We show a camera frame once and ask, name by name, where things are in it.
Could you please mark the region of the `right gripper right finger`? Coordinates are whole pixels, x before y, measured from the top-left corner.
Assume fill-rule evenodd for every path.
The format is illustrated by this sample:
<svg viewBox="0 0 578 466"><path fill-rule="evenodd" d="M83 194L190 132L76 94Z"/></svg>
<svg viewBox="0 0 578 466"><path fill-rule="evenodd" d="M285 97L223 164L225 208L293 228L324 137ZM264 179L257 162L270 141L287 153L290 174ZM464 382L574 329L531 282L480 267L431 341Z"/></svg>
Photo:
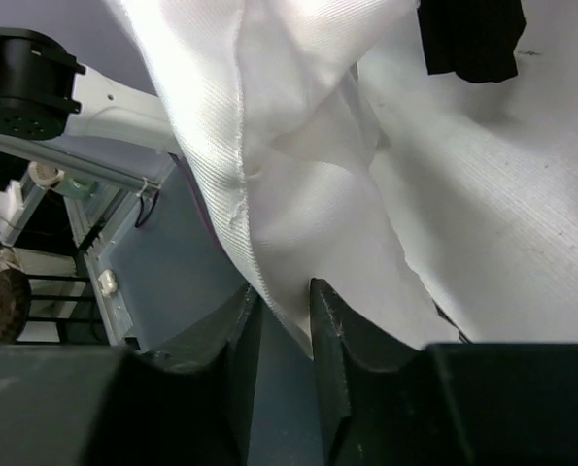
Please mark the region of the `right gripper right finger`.
<svg viewBox="0 0 578 466"><path fill-rule="evenodd" d="M431 353L358 314L324 279L310 282L310 323L325 464L433 464Z"/></svg>

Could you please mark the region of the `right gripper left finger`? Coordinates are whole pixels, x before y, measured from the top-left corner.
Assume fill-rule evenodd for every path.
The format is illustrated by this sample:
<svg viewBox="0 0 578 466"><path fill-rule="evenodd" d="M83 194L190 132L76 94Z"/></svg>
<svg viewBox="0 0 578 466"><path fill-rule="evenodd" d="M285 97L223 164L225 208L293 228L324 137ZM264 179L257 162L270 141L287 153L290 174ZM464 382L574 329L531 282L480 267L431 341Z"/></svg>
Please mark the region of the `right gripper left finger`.
<svg viewBox="0 0 578 466"><path fill-rule="evenodd" d="M142 422L135 463L246 464L262 317L260 296L245 285L154 354L129 363Z"/></svg>

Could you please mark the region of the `white pleated skirt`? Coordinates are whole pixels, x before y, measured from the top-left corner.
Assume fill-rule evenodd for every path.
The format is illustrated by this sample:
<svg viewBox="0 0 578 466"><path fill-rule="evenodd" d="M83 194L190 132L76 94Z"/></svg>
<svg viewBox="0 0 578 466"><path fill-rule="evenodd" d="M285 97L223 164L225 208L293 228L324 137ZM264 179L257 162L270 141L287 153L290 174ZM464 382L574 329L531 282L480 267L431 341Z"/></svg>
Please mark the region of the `white pleated skirt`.
<svg viewBox="0 0 578 466"><path fill-rule="evenodd" d="M353 65L411 1L112 1L227 255L311 348L324 279L419 349L454 342L409 267L370 167L380 125Z"/></svg>

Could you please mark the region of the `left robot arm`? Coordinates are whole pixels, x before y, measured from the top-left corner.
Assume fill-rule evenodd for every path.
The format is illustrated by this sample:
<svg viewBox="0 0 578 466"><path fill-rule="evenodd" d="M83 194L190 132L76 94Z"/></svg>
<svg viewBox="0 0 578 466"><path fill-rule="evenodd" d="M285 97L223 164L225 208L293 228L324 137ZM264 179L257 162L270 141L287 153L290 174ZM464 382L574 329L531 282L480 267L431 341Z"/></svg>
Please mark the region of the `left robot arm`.
<svg viewBox="0 0 578 466"><path fill-rule="evenodd" d="M158 97L107 78L42 33L6 27L0 27L0 135L180 149Z"/></svg>

